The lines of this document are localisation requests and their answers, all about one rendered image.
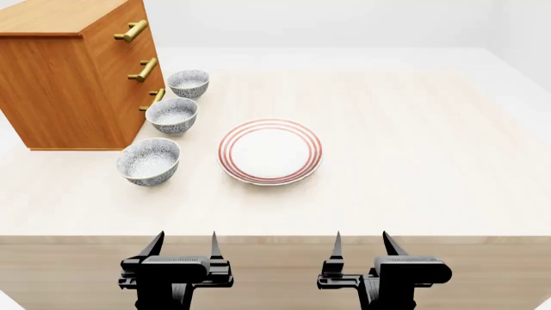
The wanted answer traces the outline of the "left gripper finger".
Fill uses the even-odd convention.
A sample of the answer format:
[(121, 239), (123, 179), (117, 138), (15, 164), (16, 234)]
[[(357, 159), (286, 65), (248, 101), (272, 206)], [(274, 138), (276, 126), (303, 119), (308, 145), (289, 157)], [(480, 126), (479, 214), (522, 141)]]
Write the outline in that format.
[(157, 256), (160, 254), (164, 244), (164, 231), (160, 232), (154, 240), (147, 245), (140, 253), (139, 257)]
[(216, 232), (213, 232), (211, 238), (211, 260), (223, 260), (223, 255), (221, 254), (219, 242), (217, 240)]

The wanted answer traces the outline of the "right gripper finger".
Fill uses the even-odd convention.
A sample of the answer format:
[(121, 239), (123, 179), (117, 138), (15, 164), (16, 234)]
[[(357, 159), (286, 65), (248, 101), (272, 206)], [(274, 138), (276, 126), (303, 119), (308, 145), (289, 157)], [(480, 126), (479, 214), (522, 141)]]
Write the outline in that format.
[(330, 260), (342, 260), (342, 239), (340, 232), (337, 232), (334, 247), (330, 256)]
[(382, 232), (382, 239), (388, 256), (408, 256), (408, 253), (387, 232)]

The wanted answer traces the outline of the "grey patterned ceramic bowl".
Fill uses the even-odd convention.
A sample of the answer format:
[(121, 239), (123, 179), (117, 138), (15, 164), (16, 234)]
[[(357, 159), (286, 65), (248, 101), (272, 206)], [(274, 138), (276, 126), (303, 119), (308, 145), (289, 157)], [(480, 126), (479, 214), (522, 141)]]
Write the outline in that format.
[(186, 70), (171, 74), (167, 79), (167, 85), (175, 95), (195, 99), (206, 92), (209, 81), (209, 74), (205, 71)]
[(161, 100), (145, 112), (146, 120), (154, 128), (173, 136), (186, 133), (195, 124), (197, 115), (197, 103), (183, 97)]
[(180, 146), (171, 139), (144, 139), (124, 149), (115, 165), (128, 182), (153, 187), (175, 174), (180, 156)]

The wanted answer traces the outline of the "white plate with red rings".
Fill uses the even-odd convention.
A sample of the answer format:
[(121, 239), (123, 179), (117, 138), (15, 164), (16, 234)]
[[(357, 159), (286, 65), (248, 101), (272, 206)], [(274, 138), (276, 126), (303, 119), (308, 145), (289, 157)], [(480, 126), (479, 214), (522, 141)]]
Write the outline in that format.
[(264, 118), (231, 128), (218, 146), (222, 170), (243, 183), (287, 185), (312, 175), (322, 163), (319, 136), (297, 121)]

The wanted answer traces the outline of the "wooden drawer cabinet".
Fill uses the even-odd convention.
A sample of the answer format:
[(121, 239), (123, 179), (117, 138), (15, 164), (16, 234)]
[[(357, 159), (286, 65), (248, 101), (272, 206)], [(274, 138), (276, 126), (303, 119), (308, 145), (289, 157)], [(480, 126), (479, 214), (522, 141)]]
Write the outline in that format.
[(139, 106), (166, 90), (143, 0), (23, 0), (0, 9), (0, 110), (28, 149), (120, 150), (145, 123)]

